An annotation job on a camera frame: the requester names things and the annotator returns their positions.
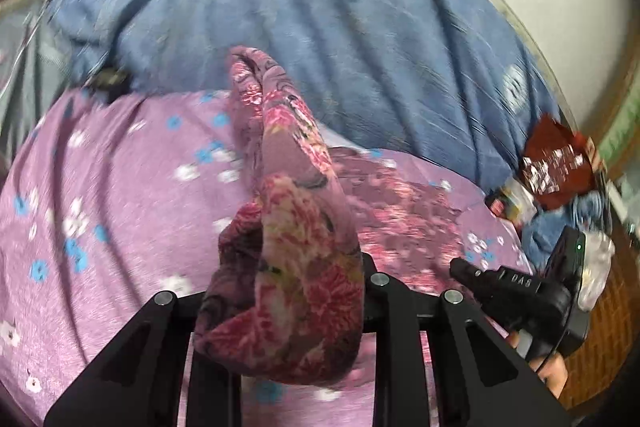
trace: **blue quilt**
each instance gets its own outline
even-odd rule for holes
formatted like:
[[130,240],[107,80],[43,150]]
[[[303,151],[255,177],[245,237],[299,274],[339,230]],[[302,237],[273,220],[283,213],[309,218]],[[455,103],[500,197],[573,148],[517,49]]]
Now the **blue quilt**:
[[367,148],[428,158],[488,190],[558,105],[488,0],[53,0],[74,78],[126,68],[134,89],[223,88],[225,56],[272,55],[316,117]]

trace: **black cable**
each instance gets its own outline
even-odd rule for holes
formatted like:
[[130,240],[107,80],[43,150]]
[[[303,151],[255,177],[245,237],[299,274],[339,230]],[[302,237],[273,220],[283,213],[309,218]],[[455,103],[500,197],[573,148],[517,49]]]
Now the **black cable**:
[[566,335],[566,331],[569,329],[569,320],[571,319],[571,314],[574,312],[574,305],[577,302],[578,297],[580,296],[580,291],[582,290],[582,273],[580,273],[580,278],[575,283],[574,289],[575,289],[574,298],[571,300],[571,304],[569,305],[569,312],[566,314],[566,319],[564,320],[564,327],[562,327],[562,333],[560,333],[560,336],[558,337],[558,341],[556,342],[556,345],[551,349],[551,351],[549,351],[546,354],[546,357],[544,358],[540,366],[536,369],[537,375],[540,374],[540,371],[542,371],[542,368],[545,367],[546,363],[551,359],[554,353],[558,350],[558,347],[560,346],[562,339],[564,339],[564,336]]

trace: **finger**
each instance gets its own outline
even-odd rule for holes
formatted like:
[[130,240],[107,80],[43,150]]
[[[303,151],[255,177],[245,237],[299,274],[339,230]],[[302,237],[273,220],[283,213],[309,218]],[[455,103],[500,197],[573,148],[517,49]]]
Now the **finger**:
[[[531,361],[530,367],[536,371],[542,362],[543,359],[534,359]],[[564,359],[558,353],[555,353],[549,361],[545,363],[545,367],[540,369],[538,376],[546,382],[546,386],[549,388],[549,391],[558,398],[562,393],[568,378]]]
[[520,334],[517,331],[511,331],[505,340],[507,341],[507,344],[515,349],[518,347],[518,343],[520,342]]

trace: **red snack package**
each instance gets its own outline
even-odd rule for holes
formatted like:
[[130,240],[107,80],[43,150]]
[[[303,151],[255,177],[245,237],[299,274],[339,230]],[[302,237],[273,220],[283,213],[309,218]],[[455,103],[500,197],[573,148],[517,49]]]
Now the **red snack package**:
[[524,148],[519,178],[545,210],[559,208],[577,194],[595,188],[585,145],[581,134],[574,136],[548,114],[533,129]]

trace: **gray pillow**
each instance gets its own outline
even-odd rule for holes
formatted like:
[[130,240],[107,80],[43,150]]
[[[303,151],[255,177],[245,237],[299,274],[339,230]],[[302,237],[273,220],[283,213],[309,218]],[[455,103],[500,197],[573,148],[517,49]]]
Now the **gray pillow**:
[[40,118],[69,85],[69,53],[44,0],[0,0],[0,183]]

